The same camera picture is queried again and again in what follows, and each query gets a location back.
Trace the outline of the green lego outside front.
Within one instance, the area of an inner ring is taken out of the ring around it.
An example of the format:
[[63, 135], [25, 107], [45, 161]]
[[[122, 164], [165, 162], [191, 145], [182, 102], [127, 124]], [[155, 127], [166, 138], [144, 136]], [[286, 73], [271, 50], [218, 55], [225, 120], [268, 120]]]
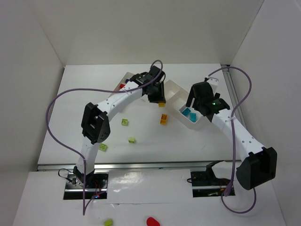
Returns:
[[104, 226], [113, 226], [113, 220], [112, 219], [108, 219], [108, 220], [104, 221], [103, 225]]

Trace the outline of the red piece outside front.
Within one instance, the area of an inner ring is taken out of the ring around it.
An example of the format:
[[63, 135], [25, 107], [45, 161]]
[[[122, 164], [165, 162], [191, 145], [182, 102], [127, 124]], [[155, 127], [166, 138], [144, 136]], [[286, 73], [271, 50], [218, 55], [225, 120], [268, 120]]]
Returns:
[[160, 226], [160, 223], [153, 217], [149, 217], [146, 220], [147, 226]]

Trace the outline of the aluminium right rail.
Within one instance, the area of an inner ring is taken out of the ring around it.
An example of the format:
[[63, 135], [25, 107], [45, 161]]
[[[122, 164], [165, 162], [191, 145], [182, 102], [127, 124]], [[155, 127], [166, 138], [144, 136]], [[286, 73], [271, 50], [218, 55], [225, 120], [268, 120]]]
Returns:
[[[222, 72], [225, 78], [225, 82], [227, 85], [227, 89], [228, 89], [228, 93], [231, 99], [231, 103], [233, 105], [233, 107], [235, 107], [238, 103], [239, 103], [239, 98], [237, 96], [235, 87], [234, 87], [234, 83], [233, 83], [233, 79], [231, 77], [230, 74], [230, 69], [228, 68], [230, 65], [221, 65], [222, 67]], [[246, 129], [246, 123], [242, 114], [242, 110], [241, 107], [239, 106], [237, 108], [237, 110], [235, 111], [235, 116], [237, 117], [238, 121], [240, 121], [240, 123], [243, 125], [243, 127]]]

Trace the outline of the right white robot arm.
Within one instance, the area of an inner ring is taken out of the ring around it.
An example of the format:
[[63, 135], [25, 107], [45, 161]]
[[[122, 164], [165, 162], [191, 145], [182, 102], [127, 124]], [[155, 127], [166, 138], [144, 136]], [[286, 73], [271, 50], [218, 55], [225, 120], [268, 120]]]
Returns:
[[210, 83], [203, 81], [192, 85], [186, 102], [217, 126], [236, 148], [242, 161], [236, 170], [240, 185], [251, 190], [275, 178], [277, 152], [257, 141], [231, 113], [230, 106], [214, 94]]

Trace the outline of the aluminium front rail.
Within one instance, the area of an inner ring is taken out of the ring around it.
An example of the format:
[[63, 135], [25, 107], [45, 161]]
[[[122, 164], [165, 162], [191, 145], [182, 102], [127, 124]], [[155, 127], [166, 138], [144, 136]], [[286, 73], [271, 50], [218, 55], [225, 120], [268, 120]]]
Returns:
[[[175, 161], [175, 162], [140, 162], [140, 163], [102, 163], [95, 164], [95, 170], [148, 170], [148, 169], [194, 169], [205, 168], [214, 161]], [[55, 171], [65, 168], [72, 171], [73, 164], [39, 164], [37, 171]]]

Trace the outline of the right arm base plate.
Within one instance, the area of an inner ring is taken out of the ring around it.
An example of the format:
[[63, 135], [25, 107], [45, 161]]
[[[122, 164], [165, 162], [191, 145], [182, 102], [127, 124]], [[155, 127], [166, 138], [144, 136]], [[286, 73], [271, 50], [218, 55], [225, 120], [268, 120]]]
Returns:
[[219, 161], [206, 165], [202, 171], [191, 171], [190, 178], [186, 181], [192, 185], [193, 197], [218, 197], [225, 191], [230, 180], [227, 178], [218, 178], [213, 166]]

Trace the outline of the orange lego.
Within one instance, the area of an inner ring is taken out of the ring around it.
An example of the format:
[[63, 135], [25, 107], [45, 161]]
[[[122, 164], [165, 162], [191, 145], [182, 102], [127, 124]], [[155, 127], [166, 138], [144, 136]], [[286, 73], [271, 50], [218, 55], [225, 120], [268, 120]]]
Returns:
[[162, 114], [162, 115], [161, 115], [161, 119], [160, 119], [160, 124], [166, 125], [166, 123], [167, 123], [167, 118], [168, 118], [168, 115], [167, 115], [167, 114]]

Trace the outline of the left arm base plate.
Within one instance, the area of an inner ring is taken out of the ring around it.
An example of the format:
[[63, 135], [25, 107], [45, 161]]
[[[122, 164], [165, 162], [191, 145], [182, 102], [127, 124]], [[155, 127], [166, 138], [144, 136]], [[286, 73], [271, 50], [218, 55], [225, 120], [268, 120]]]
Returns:
[[[76, 178], [74, 174], [69, 173], [64, 189], [64, 200], [81, 200], [83, 198], [83, 184]], [[106, 172], [96, 173], [90, 182], [87, 182], [85, 188], [85, 199], [107, 199], [109, 174]]]

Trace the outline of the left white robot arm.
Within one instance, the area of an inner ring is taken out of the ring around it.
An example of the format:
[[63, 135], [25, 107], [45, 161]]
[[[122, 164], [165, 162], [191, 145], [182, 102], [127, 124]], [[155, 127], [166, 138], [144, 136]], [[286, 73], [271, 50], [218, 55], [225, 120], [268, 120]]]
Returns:
[[133, 101], [144, 95], [151, 103], [165, 103], [164, 82], [165, 72], [152, 66], [148, 72], [134, 74], [119, 93], [111, 95], [98, 103], [88, 103], [85, 106], [81, 127], [83, 142], [81, 154], [73, 173], [81, 183], [88, 184], [95, 170], [95, 159], [99, 145], [105, 141], [111, 132], [110, 121]]

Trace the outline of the white divided tray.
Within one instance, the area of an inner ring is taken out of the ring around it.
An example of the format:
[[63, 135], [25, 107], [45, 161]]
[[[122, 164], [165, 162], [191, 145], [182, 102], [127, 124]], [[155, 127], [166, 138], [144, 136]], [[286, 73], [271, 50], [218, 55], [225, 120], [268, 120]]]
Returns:
[[209, 125], [209, 120], [206, 117], [202, 116], [201, 113], [195, 111], [192, 108], [190, 108], [191, 113], [196, 114], [195, 122], [190, 120], [190, 115], [185, 116], [182, 114], [182, 112], [187, 109], [185, 105], [189, 95], [189, 93], [185, 89], [177, 85], [172, 80], [168, 80], [165, 83], [164, 89], [166, 98], [165, 108], [173, 117], [175, 117], [187, 128], [193, 130], [199, 130]]
[[130, 73], [130, 72], [127, 72], [123, 77], [122, 79], [117, 83], [114, 91], [119, 91], [120, 88], [120, 84], [125, 84], [126, 85], [126, 80], [130, 80], [130, 78], [133, 76], [134, 74], [133, 73]]

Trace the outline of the pale green small lego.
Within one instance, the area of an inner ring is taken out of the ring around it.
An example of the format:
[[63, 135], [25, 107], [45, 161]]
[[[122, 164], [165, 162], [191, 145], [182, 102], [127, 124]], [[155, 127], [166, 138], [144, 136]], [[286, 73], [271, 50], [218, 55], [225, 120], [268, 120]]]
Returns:
[[128, 142], [131, 143], [131, 144], [134, 144], [136, 142], [136, 139], [134, 137], [130, 137], [128, 139]]

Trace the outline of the teal lego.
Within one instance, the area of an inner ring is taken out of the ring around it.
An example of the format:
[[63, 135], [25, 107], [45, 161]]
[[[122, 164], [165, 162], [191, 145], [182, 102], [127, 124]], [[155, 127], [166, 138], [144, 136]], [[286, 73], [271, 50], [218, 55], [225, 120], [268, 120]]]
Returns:
[[183, 114], [185, 117], [188, 117], [190, 113], [191, 113], [191, 110], [190, 110], [189, 108], [186, 108], [185, 110], [182, 111], [182, 114]]
[[196, 113], [190, 113], [190, 121], [195, 123], [197, 121], [197, 114]]

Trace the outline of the aluminium rail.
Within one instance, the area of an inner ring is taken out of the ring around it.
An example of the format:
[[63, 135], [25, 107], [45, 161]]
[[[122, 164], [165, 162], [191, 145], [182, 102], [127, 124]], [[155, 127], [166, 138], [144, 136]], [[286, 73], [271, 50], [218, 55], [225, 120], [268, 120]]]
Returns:
[[[205, 168], [214, 161], [175, 161], [175, 162], [140, 162], [140, 163], [102, 163], [95, 164], [95, 170], [148, 170], [148, 169], [194, 169]], [[72, 171], [73, 164], [39, 164], [37, 171], [55, 171], [65, 168]]]
[[[235, 87], [234, 87], [234, 83], [233, 83], [233, 79], [231, 77], [230, 74], [230, 69], [228, 68], [230, 65], [221, 65], [222, 67], [222, 72], [225, 78], [225, 82], [227, 85], [227, 89], [228, 89], [228, 93], [231, 99], [231, 103], [233, 105], [233, 107], [235, 107], [238, 103], [239, 103], [239, 98], [237, 96]], [[241, 107], [239, 106], [237, 108], [237, 110], [235, 111], [235, 116], [237, 117], [238, 121], [240, 121], [240, 123], [243, 125], [243, 127], [246, 129], [246, 123], [242, 114], [242, 110]]]

